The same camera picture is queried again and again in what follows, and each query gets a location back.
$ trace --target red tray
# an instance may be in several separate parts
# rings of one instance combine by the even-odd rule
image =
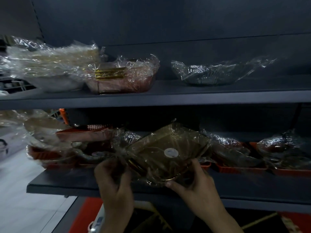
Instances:
[[[220,164],[216,163],[216,166],[218,167],[218,171],[221,173],[236,173],[240,174],[243,172],[252,172],[256,174],[263,174],[268,168],[253,168],[253,167],[225,167],[221,166]]]
[[[272,172],[277,176],[311,176],[311,170],[289,170],[289,169],[272,169]]]
[[[207,162],[207,163],[201,164],[201,168],[203,168],[205,171],[207,171],[211,165],[212,165],[211,162]]]

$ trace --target round label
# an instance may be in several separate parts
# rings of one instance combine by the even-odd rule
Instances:
[[[174,148],[167,148],[165,151],[164,151],[164,154],[166,157],[169,157],[169,158],[176,158],[178,156],[178,151]]]

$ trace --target shelf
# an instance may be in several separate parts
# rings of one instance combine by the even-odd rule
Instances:
[[[268,172],[264,175],[208,172],[228,208],[311,212],[311,178],[282,177]],[[167,188],[133,183],[132,189],[136,200],[182,202]],[[99,197],[92,169],[45,170],[28,184],[27,192]]]
[[[157,80],[145,93],[94,95],[88,89],[43,93],[39,89],[0,98],[0,109],[91,108],[157,105],[208,105],[311,102],[311,75],[243,78],[232,85],[189,86]]]

